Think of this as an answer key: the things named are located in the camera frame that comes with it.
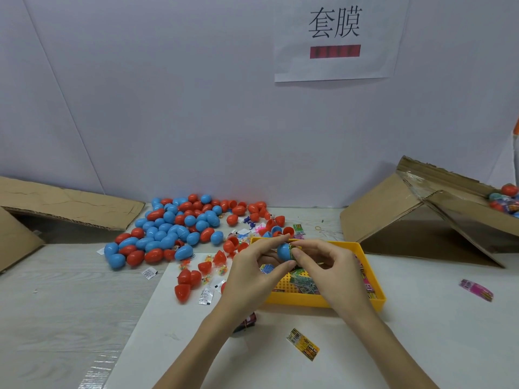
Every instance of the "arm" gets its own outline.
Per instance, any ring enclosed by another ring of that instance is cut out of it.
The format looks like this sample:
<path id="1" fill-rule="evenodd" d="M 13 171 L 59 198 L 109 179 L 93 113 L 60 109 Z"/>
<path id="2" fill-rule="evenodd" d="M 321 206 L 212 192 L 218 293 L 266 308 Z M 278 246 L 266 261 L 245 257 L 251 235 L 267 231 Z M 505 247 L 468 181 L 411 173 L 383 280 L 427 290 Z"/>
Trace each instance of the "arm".
<path id="1" fill-rule="evenodd" d="M 303 248 L 292 250 L 297 263 L 364 344 L 391 389 L 438 389 L 371 306 L 359 264 L 350 250 L 322 240 L 292 244 Z"/>
<path id="2" fill-rule="evenodd" d="M 289 235 L 284 235 L 257 241 L 234 257 L 225 295 L 153 389 L 198 389 L 202 385 L 214 358 L 234 329 L 267 300 L 276 284 L 295 267 L 294 261 L 284 262 L 267 275 L 259 268 L 261 263 L 273 263 L 264 254 L 288 238 Z"/>

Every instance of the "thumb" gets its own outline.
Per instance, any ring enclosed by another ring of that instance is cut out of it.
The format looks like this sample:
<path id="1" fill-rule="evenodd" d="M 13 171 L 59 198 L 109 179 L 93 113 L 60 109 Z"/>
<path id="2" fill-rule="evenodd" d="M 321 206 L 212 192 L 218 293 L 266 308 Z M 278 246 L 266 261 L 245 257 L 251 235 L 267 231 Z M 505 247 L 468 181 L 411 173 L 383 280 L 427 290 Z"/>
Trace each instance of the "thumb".
<path id="1" fill-rule="evenodd" d="M 295 268 L 295 265 L 296 265 L 296 262 L 295 261 L 286 261 L 286 262 L 283 262 L 281 265 L 279 266 L 276 266 L 274 268 L 274 270 L 272 270 L 268 275 L 267 275 L 267 278 L 269 279 L 269 281 L 271 281 L 273 284 L 272 284 L 272 288 L 274 288 L 276 286 L 276 284 L 281 281 L 281 279 L 283 277 L 285 277 L 288 272 L 290 270 L 292 270 L 293 268 Z"/>
<path id="2" fill-rule="evenodd" d="M 314 279 L 318 276 L 319 270 L 322 269 L 312 258 L 302 252 L 299 248 L 293 248 L 291 253 L 294 255 L 297 264 L 305 269 L 310 277 Z"/>

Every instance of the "person's right hand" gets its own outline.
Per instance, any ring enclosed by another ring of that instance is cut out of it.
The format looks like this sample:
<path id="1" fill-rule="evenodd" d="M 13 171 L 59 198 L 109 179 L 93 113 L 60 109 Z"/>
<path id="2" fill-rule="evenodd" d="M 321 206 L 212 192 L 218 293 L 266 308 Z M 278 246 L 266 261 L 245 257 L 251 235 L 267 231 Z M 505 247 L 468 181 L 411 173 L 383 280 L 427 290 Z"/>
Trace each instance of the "person's right hand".
<path id="1" fill-rule="evenodd" d="M 354 253 L 319 239 L 291 242 L 297 263 L 314 279 L 320 294 L 337 314 L 352 325 L 375 313 Z"/>

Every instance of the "red rectangle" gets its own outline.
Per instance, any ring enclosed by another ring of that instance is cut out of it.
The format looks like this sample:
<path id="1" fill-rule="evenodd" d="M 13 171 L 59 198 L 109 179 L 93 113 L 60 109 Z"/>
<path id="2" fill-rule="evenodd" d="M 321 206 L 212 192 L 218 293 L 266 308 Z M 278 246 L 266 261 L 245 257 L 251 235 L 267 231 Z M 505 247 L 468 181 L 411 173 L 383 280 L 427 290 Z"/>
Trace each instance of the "red rectangle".
<path id="1" fill-rule="evenodd" d="M 359 57 L 360 45 L 311 46 L 310 58 Z"/>

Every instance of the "person's left hand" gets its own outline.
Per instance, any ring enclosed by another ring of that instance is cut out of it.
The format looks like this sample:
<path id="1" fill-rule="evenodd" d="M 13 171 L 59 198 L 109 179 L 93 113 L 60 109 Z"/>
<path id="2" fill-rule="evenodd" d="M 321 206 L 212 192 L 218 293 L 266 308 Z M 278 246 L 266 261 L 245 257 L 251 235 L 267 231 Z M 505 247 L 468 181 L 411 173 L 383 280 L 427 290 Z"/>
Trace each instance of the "person's left hand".
<path id="1" fill-rule="evenodd" d="M 217 304 L 229 314 L 234 326 L 238 326 L 256 308 L 267 300 L 276 284 L 296 266 L 293 260 L 279 263 L 272 249 L 286 243 L 290 235 L 261 239 L 235 255 L 229 272 L 225 291 Z M 269 274 L 263 274 L 259 265 L 272 263 L 276 266 Z"/>

